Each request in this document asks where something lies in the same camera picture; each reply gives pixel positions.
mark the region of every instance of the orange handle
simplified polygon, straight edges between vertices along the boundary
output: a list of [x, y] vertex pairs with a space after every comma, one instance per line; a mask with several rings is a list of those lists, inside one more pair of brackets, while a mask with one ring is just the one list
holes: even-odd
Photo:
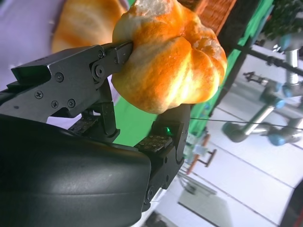
[[[204, 140], [203, 140], [203, 143], [202, 143], [203, 147], [205, 147], [207, 145], [209, 139], [210, 139], [210, 134], [207, 134], [205, 136]], [[189, 175], [193, 171], [197, 161], [199, 160], [199, 157], [200, 157], [199, 155], [194, 156], [194, 160], [193, 160], [193, 162], [191, 163], [190, 167], [188, 168], [188, 170], [186, 172], [187, 175]]]

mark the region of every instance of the wicker basket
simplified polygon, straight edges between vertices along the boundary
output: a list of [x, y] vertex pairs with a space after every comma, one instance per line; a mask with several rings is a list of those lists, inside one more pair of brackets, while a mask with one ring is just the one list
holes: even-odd
[[178, 0], [218, 35], [237, 0]]

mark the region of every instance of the purple cloth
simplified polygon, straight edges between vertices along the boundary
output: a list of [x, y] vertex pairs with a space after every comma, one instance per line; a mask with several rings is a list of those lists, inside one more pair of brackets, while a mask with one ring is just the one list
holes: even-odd
[[[126, 0], [120, 1], [129, 8]], [[11, 68], [51, 53], [52, 34], [64, 2], [4, 0], [0, 6], [0, 91], [16, 81]], [[116, 97], [112, 85], [111, 88], [113, 97]], [[48, 123], [69, 128], [77, 119], [49, 118]]]

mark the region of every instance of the screw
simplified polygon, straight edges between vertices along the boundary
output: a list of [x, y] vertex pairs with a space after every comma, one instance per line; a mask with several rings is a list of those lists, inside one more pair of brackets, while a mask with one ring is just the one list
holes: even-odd
[[52, 101], [52, 108], [56, 109], [58, 105], [59, 103], [56, 100]]
[[35, 97], [36, 97], [37, 99], [41, 99], [41, 98], [43, 97], [42, 91], [36, 91], [36, 92], [35, 92]]
[[104, 75], [104, 69], [101, 65], [95, 66], [95, 75], [98, 79], [102, 78]]
[[74, 108], [76, 105], [76, 101], [73, 99], [68, 100], [68, 107], [69, 108]]
[[56, 79], [57, 82], [61, 83], [64, 80], [64, 76], [63, 76], [62, 73], [57, 72], [56, 75], [55, 75], [55, 79]]
[[146, 199], [148, 201], [152, 200], [152, 196], [153, 196], [153, 186], [150, 186], [147, 193], [146, 193]]
[[104, 53], [103, 53], [102, 51], [99, 51], [99, 52], [98, 52], [98, 57], [99, 57], [99, 58], [103, 58], [103, 57], [104, 57]]

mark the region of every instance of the bread roll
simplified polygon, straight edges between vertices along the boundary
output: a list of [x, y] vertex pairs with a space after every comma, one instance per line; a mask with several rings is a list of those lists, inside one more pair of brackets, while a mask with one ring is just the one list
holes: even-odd
[[128, 40], [134, 51], [112, 83], [143, 111], [207, 101], [223, 81], [227, 60], [214, 32], [177, 0], [137, 0], [113, 32], [113, 42]]
[[67, 0], [52, 51], [111, 43], [115, 24], [125, 12], [119, 0]]

